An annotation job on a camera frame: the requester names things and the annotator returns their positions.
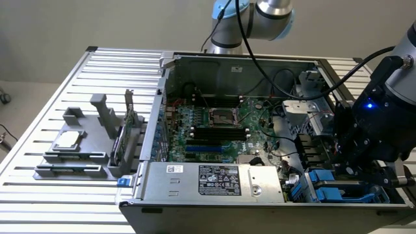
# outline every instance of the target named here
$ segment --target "black ram slot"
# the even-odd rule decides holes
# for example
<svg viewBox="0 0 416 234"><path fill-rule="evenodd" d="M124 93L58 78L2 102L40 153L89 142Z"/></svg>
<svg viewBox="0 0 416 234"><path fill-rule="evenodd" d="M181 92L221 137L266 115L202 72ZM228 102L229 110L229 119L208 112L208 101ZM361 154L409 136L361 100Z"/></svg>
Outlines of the black ram slot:
<svg viewBox="0 0 416 234"><path fill-rule="evenodd" d="M230 99L221 99L216 97L196 97L193 104L197 107L206 107L208 104L208 107L210 108L234 108L240 104L240 99L237 97Z"/></svg>
<svg viewBox="0 0 416 234"><path fill-rule="evenodd" d="M194 128L194 132L197 133L241 133L245 134L245 129L240 128Z"/></svg>
<svg viewBox="0 0 416 234"><path fill-rule="evenodd" d="M194 128L194 140L245 140L245 129Z"/></svg>
<svg viewBox="0 0 416 234"><path fill-rule="evenodd" d="M221 145L218 140L186 140L186 145Z"/></svg>

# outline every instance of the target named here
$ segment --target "robotic arm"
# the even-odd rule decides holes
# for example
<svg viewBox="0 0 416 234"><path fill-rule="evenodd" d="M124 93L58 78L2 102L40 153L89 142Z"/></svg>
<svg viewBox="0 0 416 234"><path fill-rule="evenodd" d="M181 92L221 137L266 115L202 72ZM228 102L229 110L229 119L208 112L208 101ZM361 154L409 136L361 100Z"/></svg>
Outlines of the robotic arm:
<svg viewBox="0 0 416 234"><path fill-rule="evenodd" d="M416 22L380 62L357 100L336 105L336 163L382 187L414 186L402 165L416 147Z"/></svg>
<svg viewBox="0 0 416 234"><path fill-rule="evenodd" d="M294 17L290 0L257 0L256 3L241 0L238 9L234 0L217 0L212 11L213 34L208 53L242 54L236 10L240 11L246 38L274 40L290 30Z"/></svg>

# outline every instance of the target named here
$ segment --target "green circuit board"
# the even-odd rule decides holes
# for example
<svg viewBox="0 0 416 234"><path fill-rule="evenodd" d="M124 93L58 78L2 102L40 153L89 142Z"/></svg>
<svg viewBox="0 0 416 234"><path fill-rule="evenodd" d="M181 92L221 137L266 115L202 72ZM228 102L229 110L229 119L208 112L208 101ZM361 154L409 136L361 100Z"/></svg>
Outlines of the green circuit board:
<svg viewBox="0 0 416 234"><path fill-rule="evenodd" d="M248 98L236 108L208 108L194 107L186 103L170 109L170 134L169 134L169 157L168 161L172 162L222 162L234 163L240 155L261 155L266 157L268 152L264 150L264 143L272 146L276 142L274 139L265 136L258 127L260 115L265 108L262 101ZM226 112L233 114L233 123L229 119L214 118L214 112ZM261 119L266 122L269 118L268 111L264 112ZM190 127L221 127L221 128L248 128L250 135L245 141L229 140L221 141L221 153L193 152L194 158L189 160L185 155L186 140L190 140ZM262 127L262 130L274 136L272 128Z"/></svg>

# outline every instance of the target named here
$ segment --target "blue pcie slot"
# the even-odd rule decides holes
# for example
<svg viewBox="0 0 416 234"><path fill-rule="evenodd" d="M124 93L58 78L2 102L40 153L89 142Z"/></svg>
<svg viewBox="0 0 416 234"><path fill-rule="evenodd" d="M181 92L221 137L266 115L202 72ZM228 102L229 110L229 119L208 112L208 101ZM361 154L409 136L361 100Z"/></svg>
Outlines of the blue pcie slot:
<svg viewBox="0 0 416 234"><path fill-rule="evenodd" d="M185 151L188 152L217 152L222 153L222 147L208 147L208 146L186 146Z"/></svg>

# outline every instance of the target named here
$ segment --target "silver metal frame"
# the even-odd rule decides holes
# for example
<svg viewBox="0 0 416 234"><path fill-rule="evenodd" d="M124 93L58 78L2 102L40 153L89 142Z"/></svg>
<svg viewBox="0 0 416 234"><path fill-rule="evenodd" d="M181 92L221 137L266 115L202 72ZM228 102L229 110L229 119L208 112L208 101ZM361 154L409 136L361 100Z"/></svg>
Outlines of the silver metal frame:
<svg viewBox="0 0 416 234"><path fill-rule="evenodd" d="M64 109L69 105L80 106L85 112L93 113L84 103L89 101L90 93L106 92L108 106L114 107L117 114L122 115L125 110L122 94L125 88L133 89L134 110L148 119L157 81L161 77L160 55L161 52L157 51L117 48L98 48L96 52L82 54L0 164L0 233L133 233L113 203L117 193L116 182L36 181L32 178L32 168L41 161L38 154L49 148L49 142L57 135L64 122L61 118ZM289 57L300 60L308 58ZM356 65L349 58L322 59L328 60L340 77ZM364 67L345 83L356 97L369 82L370 72L368 67ZM416 174L416 153L410 154L404 163ZM138 169L140 175L145 173L144 169L145 167ZM121 189L121 198L126 199L130 194L132 189ZM416 227L416 222L412 224L400 227Z"/></svg>

